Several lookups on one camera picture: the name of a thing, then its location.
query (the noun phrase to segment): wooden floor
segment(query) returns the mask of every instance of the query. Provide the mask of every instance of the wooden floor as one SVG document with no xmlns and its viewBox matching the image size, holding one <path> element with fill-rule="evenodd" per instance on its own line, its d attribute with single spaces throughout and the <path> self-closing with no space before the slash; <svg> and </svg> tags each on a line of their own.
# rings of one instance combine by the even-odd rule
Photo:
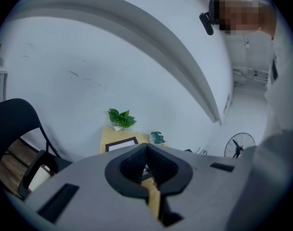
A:
<svg viewBox="0 0 293 231">
<path fill-rule="evenodd" d="M 0 163 L 0 180 L 19 197 L 18 186 L 27 168 L 36 157 L 36 152 L 16 140 L 7 150 Z"/>
</svg>

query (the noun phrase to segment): industrial fan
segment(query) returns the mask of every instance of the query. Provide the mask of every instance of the industrial fan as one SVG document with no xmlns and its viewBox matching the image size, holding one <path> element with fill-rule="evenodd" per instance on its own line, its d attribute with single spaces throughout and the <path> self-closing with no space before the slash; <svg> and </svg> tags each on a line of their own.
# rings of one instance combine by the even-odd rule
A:
<svg viewBox="0 0 293 231">
<path fill-rule="evenodd" d="M 254 145 L 255 141 L 250 134 L 238 133 L 229 140 L 224 150 L 224 156 L 238 158 L 244 149 Z"/>
</svg>

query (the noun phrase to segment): green plant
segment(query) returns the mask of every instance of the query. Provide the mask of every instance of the green plant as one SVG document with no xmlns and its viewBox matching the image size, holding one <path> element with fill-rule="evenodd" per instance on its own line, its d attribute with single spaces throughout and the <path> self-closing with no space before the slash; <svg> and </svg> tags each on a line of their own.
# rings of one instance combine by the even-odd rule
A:
<svg viewBox="0 0 293 231">
<path fill-rule="evenodd" d="M 117 125 L 120 125 L 124 128 L 129 128 L 137 122 L 134 120 L 134 117 L 129 116 L 129 110 L 123 113 L 119 113 L 116 109 L 110 109 L 108 113 L 112 122 L 115 122 Z"/>
</svg>

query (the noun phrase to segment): fan blade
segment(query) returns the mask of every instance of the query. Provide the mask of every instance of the fan blade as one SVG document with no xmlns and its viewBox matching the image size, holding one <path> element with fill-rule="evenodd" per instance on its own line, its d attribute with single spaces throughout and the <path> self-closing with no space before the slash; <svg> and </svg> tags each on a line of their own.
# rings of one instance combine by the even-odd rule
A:
<svg viewBox="0 0 293 231">
<path fill-rule="evenodd" d="M 237 143 L 235 140 L 233 140 L 233 142 L 234 142 L 234 144 L 236 145 L 236 148 L 237 148 L 237 149 L 240 149 L 238 143 Z"/>
</svg>

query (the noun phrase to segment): person's neck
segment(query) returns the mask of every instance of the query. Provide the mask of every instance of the person's neck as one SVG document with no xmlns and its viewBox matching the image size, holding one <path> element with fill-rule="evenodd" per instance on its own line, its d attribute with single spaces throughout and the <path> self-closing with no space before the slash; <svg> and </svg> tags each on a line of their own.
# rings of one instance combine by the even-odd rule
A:
<svg viewBox="0 0 293 231">
<path fill-rule="evenodd" d="M 273 39 L 277 27 L 277 12 L 276 9 L 269 3 L 261 3 L 261 31 L 269 34 Z"/>
</svg>

